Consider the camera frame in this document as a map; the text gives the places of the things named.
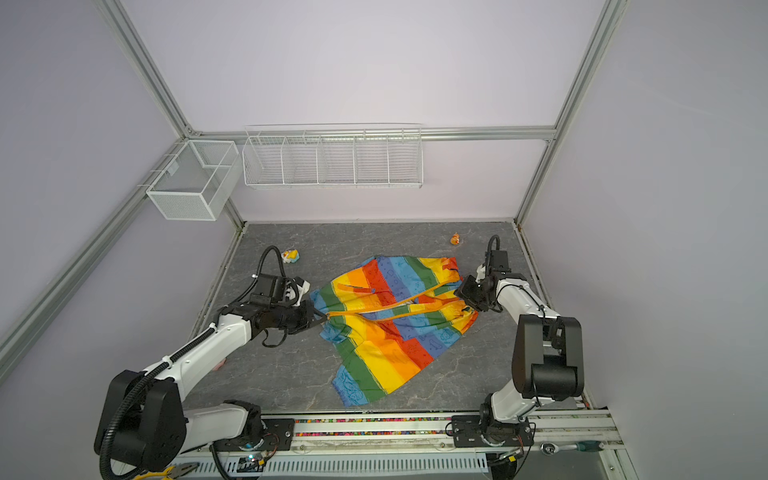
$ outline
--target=white wire basket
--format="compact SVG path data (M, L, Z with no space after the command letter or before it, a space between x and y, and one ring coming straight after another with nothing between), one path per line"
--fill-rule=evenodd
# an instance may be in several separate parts
M249 135L245 183L252 188L421 187L420 134Z
M187 140L147 189L168 220L216 220L242 172L233 141Z

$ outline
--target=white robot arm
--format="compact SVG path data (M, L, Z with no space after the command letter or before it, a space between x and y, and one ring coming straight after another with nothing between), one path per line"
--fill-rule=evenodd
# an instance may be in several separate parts
M581 395L581 324L546 306L531 290L530 283L509 269L507 253L499 249L496 235L488 242L477 278L467 276L456 295L482 312L506 311L517 329L512 380L488 395L480 408L480 426L474 433L488 445L517 438L528 444L532 442L532 435L525 434L530 432L528 415L541 406Z
M261 274L270 251L278 257L280 276ZM251 284L217 312L216 323L144 371L125 370L114 377L94 442L102 478L128 480L146 471L162 472L179 452L213 446L221 439L231 439L243 450L260 446L265 428L258 406L228 400L216 407L184 410L181 403L216 364L266 329L283 331L283 340L276 345L267 344L266 338L262 341L272 347L325 320L305 298L310 284L286 277L281 260L277 247L268 247ZM116 475L111 460L136 468Z

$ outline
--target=lavender wall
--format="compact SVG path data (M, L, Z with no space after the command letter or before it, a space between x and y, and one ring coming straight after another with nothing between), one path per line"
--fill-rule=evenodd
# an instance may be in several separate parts
M175 141L88 0L0 5L0 334Z
M768 3L637 0L524 225L640 478L763 478Z
M0 5L0 334L175 136L88 0ZM232 239L149 201L0 386L3 478L98 478L107 386L184 344Z
M192 125L551 125L604 0L127 0Z

